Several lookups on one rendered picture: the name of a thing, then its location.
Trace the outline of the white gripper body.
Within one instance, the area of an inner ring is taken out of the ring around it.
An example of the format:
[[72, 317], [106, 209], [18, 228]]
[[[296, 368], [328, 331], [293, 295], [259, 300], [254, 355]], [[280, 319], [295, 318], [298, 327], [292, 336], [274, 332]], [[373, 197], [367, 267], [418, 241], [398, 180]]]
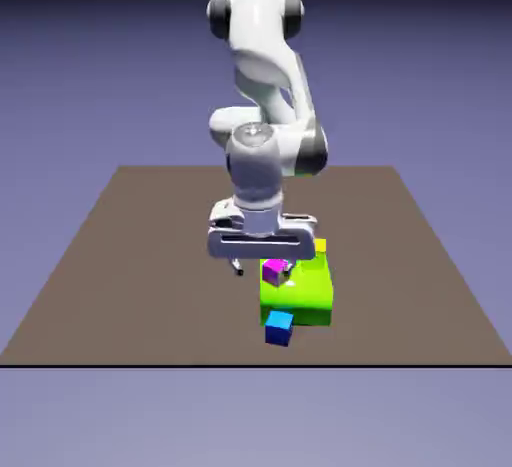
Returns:
[[208, 253], [214, 258], [310, 260], [315, 257], [315, 227], [312, 215], [283, 213], [274, 231], [251, 234], [241, 225], [211, 226]]

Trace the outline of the small magenta cube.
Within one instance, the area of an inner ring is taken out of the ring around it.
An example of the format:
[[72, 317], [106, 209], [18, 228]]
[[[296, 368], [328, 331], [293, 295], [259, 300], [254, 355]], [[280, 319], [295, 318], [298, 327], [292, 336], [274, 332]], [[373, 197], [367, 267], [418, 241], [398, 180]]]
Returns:
[[283, 276], [283, 261], [284, 259], [265, 260], [261, 266], [262, 281], [274, 287], [284, 284], [289, 278]]

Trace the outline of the small blue cube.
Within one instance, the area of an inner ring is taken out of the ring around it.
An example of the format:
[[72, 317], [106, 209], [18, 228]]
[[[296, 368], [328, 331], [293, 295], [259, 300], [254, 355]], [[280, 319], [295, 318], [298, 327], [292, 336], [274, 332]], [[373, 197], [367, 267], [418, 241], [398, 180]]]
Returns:
[[265, 342], [287, 347], [293, 333], [293, 320], [292, 313], [271, 310], [265, 321]]

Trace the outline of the large green box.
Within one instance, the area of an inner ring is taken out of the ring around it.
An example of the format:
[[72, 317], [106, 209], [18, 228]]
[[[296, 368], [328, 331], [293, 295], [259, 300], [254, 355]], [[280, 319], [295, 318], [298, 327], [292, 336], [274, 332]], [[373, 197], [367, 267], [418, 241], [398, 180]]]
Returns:
[[261, 278], [260, 261], [260, 324], [264, 325], [271, 310], [292, 313], [295, 326], [329, 326], [331, 324], [334, 290], [326, 253], [317, 253], [311, 260], [298, 260], [289, 279], [274, 287]]

